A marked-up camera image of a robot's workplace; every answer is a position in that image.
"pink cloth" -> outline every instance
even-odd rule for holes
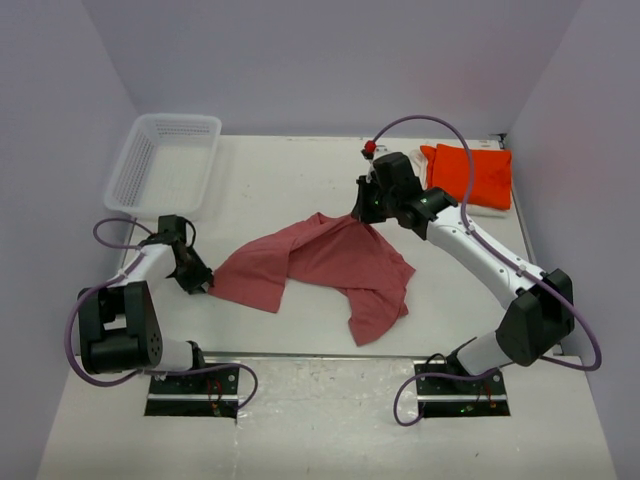
[[[360,346],[409,313],[404,297],[414,272],[369,225],[316,213],[238,249],[216,270],[209,293],[276,313],[287,277],[337,288],[349,299],[349,328]]]

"cable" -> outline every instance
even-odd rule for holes
[[[429,365],[433,360],[435,360],[438,357],[442,358],[445,362],[447,361],[447,357],[445,357],[442,353],[434,353],[429,358],[427,358],[424,364]]]
[[[475,405],[475,404],[477,404],[477,403],[480,401],[480,397],[481,397],[481,396],[482,396],[482,387],[480,387],[480,388],[478,389],[478,395],[476,395],[476,401],[475,401],[475,402],[473,402],[473,403],[474,403],[474,405]]]
[[[487,400],[489,400],[489,407],[496,408],[496,402],[491,398],[491,387],[489,386],[489,382],[486,380],[482,382],[484,384],[484,391],[487,392]]]
[[[427,372],[427,373],[418,373],[412,377],[409,377],[404,381],[404,383],[400,386],[396,393],[396,398],[393,400],[393,418],[395,418],[396,423],[402,427],[411,427],[422,420],[422,415],[416,416],[413,420],[409,420],[408,422],[403,422],[400,420],[398,416],[398,403],[400,402],[400,396],[404,389],[411,385],[413,382],[420,380],[421,378],[444,378],[446,380],[457,380],[461,382],[476,382],[478,380],[483,380],[498,371],[497,368],[492,368],[491,370],[487,370],[480,375],[475,375],[473,377],[463,377],[461,375],[452,375],[450,373],[437,373],[437,372]]]
[[[500,260],[502,263],[507,265],[512,270],[514,270],[516,272],[519,272],[520,271],[520,267],[518,265],[513,263],[507,257],[502,255],[498,250],[496,250],[489,242],[487,242],[482,237],[482,235],[480,235],[475,230],[475,228],[470,228],[470,222],[469,222],[469,219],[467,217],[467,204],[469,203],[469,197],[471,196],[471,192],[473,191],[473,184],[474,184],[474,181],[475,181],[475,164],[473,162],[473,155],[471,153],[471,149],[469,148],[469,145],[467,144],[467,142],[465,141],[464,137],[458,131],[457,128],[455,128],[449,122],[447,122],[445,120],[442,120],[441,118],[438,118],[438,117],[433,117],[431,115],[409,115],[409,116],[406,116],[406,117],[399,118],[399,119],[389,123],[385,127],[383,127],[382,130],[380,130],[378,132],[378,134],[375,137],[373,137],[373,140],[371,140],[370,142],[367,142],[367,145],[365,145],[365,150],[367,150],[367,148],[371,147],[371,146],[373,146],[375,148],[375,143],[390,128],[392,128],[395,125],[398,125],[400,123],[409,121],[409,120],[428,120],[428,121],[431,121],[431,122],[439,123],[440,125],[444,125],[449,130],[451,130],[451,132],[453,132],[453,134],[458,138],[458,140],[460,140],[460,143],[462,144],[462,147],[464,148],[464,151],[465,151],[465,153],[467,155],[467,160],[469,161],[469,183],[467,184],[467,190],[465,191],[464,196],[462,197],[462,203],[460,204],[460,216],[461,216],[462,223],[464,224],[464,227],[467,230],[467,232],[469,232],[471,234],[471,236],[480,245],[482,245],[489,253],[491,253],[494,257],[496,257],[498,260]],[[545,290],[547,293],[552,295],[555,299],[557,299],[562,304],[562,306],[564,306],[566,309],[568,309],[571,312],[571,314],[575,317],[575,319],[578,321],[580,326],[584,329],[585,333],[587,334],[587,337],[589,337],[589,341],[591,342],[591,345],[592,345],[593,351],[594,351],[594,355],[595,355],[595,359],[593,361],[593,364],[587,365],[587,366],[576,365],[576,364],[573,364],[573,363],[570,363],[570,362],[565,362],[563,360],[557,360],[555,358],[550,358],[550,357],[546,357],[546,356],[542,356],[541,358],[543,360],[547,361],[547,362],[554,363],[556,365],[561,365],[561,366],[567,367],[567,368],[572,368],[574,370],[580,370],[580,371],[583,371],[583,372],[592,372],[592,371],[595,371],[595,370],[599,369],[600,366],[602,365],[602,351],[600,350],[600,344],[598,343],[598,339],[596,338],[595,334],[593,333],[593,330],[591,329],[591,327],[589,326],[587,321],[582,317],[582,314],[573,306],[573,304],[571,302],[569,302],[566,298],[564,298],[560,293],[556,292],[552,287],[550,287],[549,285],[544,283],[542,280],[536,278],[533,274],[531,274],[531,273],[529,273],[529,272],[527,272],[525,270],[525,271],[522,271],[522,275],[525,278],[527,278],[528,280],[530,280],[533,283],[535,283],[536,285],[538,285],[543,290]],[[416,423],[418,423],[420,421],[420,419],[422,418],[422,415],[417,416],[415,419],[413,419],[413,420],[411,420],[409,422],[403,422],[398,417],[398,401],[400,400],[400,395],[402,394],[404,389],[407,387],[407,385],[409,385],[410,383],[412,383],[412,382],[414,382],[414,381],[416,381],[416,380],[418,380],[420,378],[434,377],[434,378],[445,378],[445,379],[449,379],[449,380],[459,380],[459,381],[470,381],[470,382],[473,382],[473,381],[476,381],[476,380],[484,379],[484,378],[492,375],[496,371],[497,371],[497,369],[491,369],[491,370],[488,370],[488,371],[486,371],[484,373],[481,373],[480,375],[476,375],[476,376],[473,376],[473,377],[462,377],[462,376],[450,375],[450,374],[446,374],[446,373],[421,373],[419,375],[414,375],[411,378],[407,379],[402,384],[402,386],[398,389],[398,392],[396,393],[395,400],[393,402],[393,416],[394,416],[396,422],[399,425],[402,425],[403,427],[410,427],[410,426],[415,425]]]
[[[140,249],[137,245],[124,245],[120,243],[110,243],[100,238],[100,235],[98,235],[98,228],[100,228],[100,226],[104,225],[105,223],[112,223],[112,222],[130,223],[134,227],[140,227],[149,235],[153,234],[153,232],[149,230],[147,227],[130,218],[119,218],[119,217],[104,218],[93,226],[93,238],[95,238],[100,245],[104,245],[105,247],[117,248],[119,250],[139,250]]]
[[[235,363],[235,362],[224,363],[221,365],[214,365],[212,367],[198,368],[197,370],[186,370],[184,372],[159,372],[155,370],[150,370],[150,371],[145,371],[144,373],[147,373],[149,375],[159,375],[159,376],[167,375],[168,377],[190,377],[192,375],[200,375],[201,373],[218,372],[220,370],[227,370],[229,368],[240,368],[242,370],[245,370],[253,378],[253,390],[251,390],[251,393],[246,398],[246,400],[238,405],[238,410],[240,410],[241,408],[245,407],[253,399],[256,392],[258,391],[258,375],[256,375],[256,372],[251,367],[244,365],[242,363]]]
[[[220,403],[220,400],[222,400],[222,385],[220,384],[220,381],[218,379],[215,379],[215,383],[216,383],[216,388],[218,389],[218,399],[214,402],[211,399],[211,394],[212,392],[212,388],[211,388],[211,380],[207,378],[207,397],[209,397],[209,403],[211,404],[211,410],[213,411],[213,414],[215,416],[216,415],[216,410],[218,410],[218,404]]]
[[[390,124],[386,125],[382,130],[378,132],[378,134],[375,137],[373,137],[373,142],[375,143],[391,127],[398,125],[399,123],[406,122],[408,120],[429,120],[435,123],[439,123],[447,127],[449,130],[451,130],[451,132],[453,132],[453,134],[458,138],[458,140],[460,140],[460,143],[462,144],[462,147],[464,148],[464,151],[467,154],[467,160],[469,161],[469,183],[467,184],[467,190],[465,191],[464,196],[462,198],[462,203],[460,204],[460,214],[462,217],[461,218],[462,223],[464,224],[466,230],[471,234],[471,236],[478,243],[480,243],[480,245],[482,245],[489,253],[491,253],[494,257],[496,257],[498,260],[500,260],[502,263],[507,265],[512,270],[519,272],[520,271],[519,265],[515,264],[514,262],[509,260],[507,257],[505,257],[502,253],[500,253],[498,250],[496,250],[474,228],[469,228],[470,223],[469,223],[469,218],[467,217],[467,204],[469,203],[469,197],[471,196],[471,192],[473,191],[473,184],[475,181],[475,164],[473,162],[473,155],[471,154],[471,149],[469,148],[469,145],[467,145],[467,142],[465,141],[464,137],[458,131],[457,128],[455,128],[449,122],[442,120],[438,117],[433,117],[430,115],[409,115],[407,117],[399,118],[398,120],[395,120]],[[583,330],[587,334],[587,337],[589,337],[589,341],[591,342],[591,346],[593,347],[593,351],[595,355],[593,364],[587,365],[587,366],[576,365],[573,363],[565,362],[563,360],[557,360],[555,358],[550,358],[546,356],[543,356],[541,358],[547,362],[555,363],[556,365],[562,365],[563,367],[572,368],[574,370],[580,370],[583,372],[593,372],[595,370],[598,370],[602,365],[602,351],[600,349],[600,344],[598,343],[598,339],[596,338],[595,333],[591,329],[591,326],[584,319],[582,314],[575,308],[575,306],[570,301],[568,301],[560,293],[555,291],[552,287],[544,283],[542,280],[540,280],[533,274],[524,270],[522,271],[522,275],[528,280],[530,280],[531,282],[538,285],[543,290],[545,290],[547,293],[552,295],[556,300],[558,300],[562,304],[562,306],[564,306],[567,310],[571,312],[571,314],[575,317],[575,319],[578,321],[580,326],[583,328]]]
[[[126,219],[126,218],[105,218],[104,220],[100,220],[98,223],[95,224],[95,226],[93,227],[93,236],[95,237],[95,239],[101,243],[102,245],[105,245],[109,248],[135,248],[138,249],[138,247],[130,247],[128,245],[115,245],[115,244],[110,244],[108,242],[105,242],[104,240],[102,240],[99,236],[98,236],[98,228],[103,225],[104,223],[109,223],[109,222],[125,222],[125,223],[130,223],[134,226],[138,226],[140,228],[142,228],[143,230],[145,230],[147,233],[152,234],[153,232],[151,230],[149,230],[147,227],[145,227],[144,225],[141,225],[140,223],[136,222],[135,220],[130,220],[130,219]],[[192,237],[192,245],[193,242],[195,242],[195,228],[193,227],[193,224],[191,222],[189,222],[191,225],[191,228],[193,228],[193,237]],[[158,371],[139,371],[139,370],[135,370],[133,372],[130,372],[126,375],[124,375],[123,377],[120,377],[116,380],[110,380],[110,381],[103,381],[103,380],[98,380],[94,377],[92,377],[91,375],[89,375],[87,372],[84,371],[84,369],[80,366],[80,364],[78,363],[78,361],[76,360],[76,357],[73,353],[73,325],[75,324],[76,321],[76,317],[78,316],[78,312],[80,310],[80,308],[82,307],[82,305],[84,304],[84,302],[87,300],[87,298],[89,298],[90,296],[96,294],[97,292],[99,292],[101,289],[103,288],[107,288],[110,287],[111,285],[114,285],[118,282],[121,282],[122,280],[124,280],[125,278],[127,278],[127,276],[133,272],[135,270],[135,268],[140,264],[140,262],[142,262],[142,259],[144,258],[145,254],[138,249],[138,255],[136,256],[136,258],[133,260],[133,262],[131,262],[131,264],[120,274],[118,274],[116,277],[112,278],[111,280],[108,280],[104,283],[101,283],[99,285],[96,285],[94,287],[89,288],[87,291],[85,291],[82,295],[80,295],[80,297],[78,298],[78,300],[76,301],[76,303],[73,305],[71,312],[69,313],[69,316],[67,317],[67,322],[65,325],[65,330],[64,330],[64,351],[65,351],[65,355],[67,357],[67,361],[69,362],[69,365],[71,366],[71,369],[76,373],[76,375],[78,375],[78,377],[80,377],[82,380],[84,380],[85,382],[87,382],[90,385],[93,385],[95,387],[115,387],[116,385],[121,385],[124,382],[130,380],[131,378],[133,378],[134,376],[136,376],[137,374],[140,373],[144,373],[147,375],[167,375],[167,376],[175,376],[175,377],[187,377],[187,376],[191,376],[191,375],[198,375],[201,373],[209,373],[209,372],[216,372],[216,371],[220,371],[220,370],[227,370],[230,368],[240,368],[242,370],[245,370],[247,372],[249,372],[249,374],[251,375],[251,377],[253,378],[253,389],[251,391],[251,393],[249,394],[249,396],[247,397],[247,399],[242,402],[241,404],[238,405],[237,409],[241,409],[244,406],[246,406],[255,396],[256,392],[258,391],[258,376],[256,375],[255,371],[251,368],[248,367],[247,365],[243,365],[241,363],[225,363],[225,364],[221,364],[221,365],[215,365],[212,367],[206,367],[206,368],[199,368],[197,370],[187,370],[184,372],[158,372]]]
[[[69,313],[69,316],[67,317],[67,323],[64,328],[64,353],[67,356],[67,361],[69,362],[71,369],[76,373],[76,375],[78,375],[82,380],[93,385],[94,387],[114,387],[116,385],[121,385],[127,380],[133,378],[138,372],[134,371],[134,372],[128,373],[124,377],[121,377],[117,380],[110,380],[110,381],[97,380],[93,378],[91,375],[89,375],[87,372],[85,372],[80,366],[80,364],[78,363],[78,361],[76,360],[75,355],[73,354],[72,333],[73,333],[73,324],[76,321],[76,316],[78,315],[78,311],[80,310],[80,307],[82,307],[82,305],[87,300],[87,298],[99,292],[103,288],[109,287],[115,283],[118,283],[124,280],[127,277],[127,275],[133,272],[133,270],[140,264],[143,258],[144,258],[144,253],[139,252],[138,256],[133,260],[133,262],[131,262],[131,264],[127,267],[124,273],[121,273],[115,278],[112,278],[111,280],[101,283],[100,285],[91,287],[82,295],[80,295],[76,303],[73,305],[73,308]]]
[[[191,237],[191,245],[189,245],[190,247],[193,247],[196,244],[196,227],[193,225],[193,222],[187,218],[184,219],[185,222],[187,222],[187,225],[189,225],[191,227],[191,230],[193,231],[193,236]]]
[[[140,264],[143,257],[144,257],[144,253],[142,252],[138,253],[138,256],[134,259],[133,262],[131,262],[131,265],[129,265],[122,274],[118,275],[115,278],[112,278],[107,282],[101,283],[100,285],[91,287],[82,295],[80,295],[80,297],[74,304],[67,318],[67,323],[64,330],[64,351],[67,357],[67,361],[71,366],[71,369],[76,373],[76,375],[78,375],[78,377],[80,377],[82,380],[84,380],[88,384],[93,385],[94,387],[115,387],[116,385],[121,385],[127,380],[130,380],[131,378],[133,378],[135,375],[139,373],[144,373],[147,375],[167,375],[170,377],[188,377],[191,375],[199,375],[201,373],[217,372],[220,370],[227,370],[230,368],[240,368],[242,370],[249,372],[254,382],[253,390],[251,391],[247,399],[241,404],[239,404],[237,408],[239,410],[242,407],[246,406],[253,399],[256,392],[258,391],[258,376],[256,375],[256,372],[251,367],[248,367],[247,365],[243,365],[241,363],[225,363],[221,365],[215,365],[212,367],[199,368],[196,370],[187,370],[184,372],[158,372],[153,370],[151,371],[135,370],[131,373],[126,374],[123,377],[118,378],[117,380],[110,380],[110,381],[97,380],[96,378],[92,377],[87,372],[85,372],[83,368],[80,366],[80,364],[76,360],[76,357],[73,353],[73,346],[72,346],[73,325],[75,324],[76,316],[78,315],[78,311],[80,310],[80,307],[82,307],[82,305],[87,300],[87,298],[99,292],[101,289],[107,288],[113,284],[116,284],[124,280],[127,277],[127,275],[133,272],[133,270]]]

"red cloth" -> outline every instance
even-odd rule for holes
[[[414,272],[371,226],[316,213],[238,249],[216,270],[209,293],[276,313],[287,277],[337,288],[349,299],[349,328],[360,346],[409,313],[404,297]]]
[[[422,145],[427,158],[427,185],[441,187],[462,201],[469,183],[469,159],[463,148],[438,144]],[[471,150],[476,178],[469,203],[483,207],[511,208],[511,152],[509,150]]]

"white table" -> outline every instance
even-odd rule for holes
[[[421,141],[384,143],[409,151]],[[196,223],[197,251],[215,267],[244,243],[317,210],[350,211],[355,179],[367,169],[361,146],[360,139],[224,137]],[[515,212],[480,221],[525,256]],[[168,280],[154,292],[163,334],[197,340],[208,351],[422,356],[449,352],[495,328],[502,311],[471,274],[393,222],[379,228],[417,273],[409,284],[410,315],[371,345],[353,344],[342,295],[297,282],[288,283],[281,311],[272,315],[206,295],[188,297]],[[326,310],[308,307],[312,295]],[[409,359],[243,357],[261,383],[237,424],[144,417],[148,378],[100,389],[70,373],[39,478],[615,478],[581,372],[546,362],[509,367],[511,417],[431,419],[406,429],[394,423],[391,404],[413,373]],[[241,373],[241,395],[250,387]],[[416,405],[412,385],[400,402],[402,416],[415,415]]]
[[[407,359],[245,360],[258,395],[238,418],[144,417],[149,380],[101,389],[70,374],[39,478],[614,480],[585,375],[508,367],[511,417],[391,414]],[[240,375],[240,391],[250,388]],[[401,414],[416,414],[415,389]]]
[[[438,142],[383,138],[380,143],[390,151],[408,153],[421,144]],[[329,216],[350,212],[356,178],[368,169],[360,155],[363,144],[361,138],[223,136],[205,206],[196,221],[198,254],[215,269],[245,243],[317,211]],[[499,148],[495,141],[470,145]],[[515,208],[507,218],[478,217],[478,221],[526,258]],[[155,220],[145,223],[156,226]],[[409,315],[378,341],[356,347],[347,326],[347,299],[331,288],[296,281],[287,283],[280,311],[274,315],[208,295],[190,297],[167,280],[153,294],[163,335],[195,340],[208,352],[425,356],[449,352],[497,327],[502,308],[452,257],[394,220],[376,228],[416,268],[406,298]],[[144,236],[136,231],[132,241],[138,243]]]

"red connector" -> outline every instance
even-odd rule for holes
[[[373,140],[367,141],[367,143],[364,144],[364,148],[361,150],[362,156],[367,160],[373,160],[373,154],[376,151],[376,147],[376,142]]]

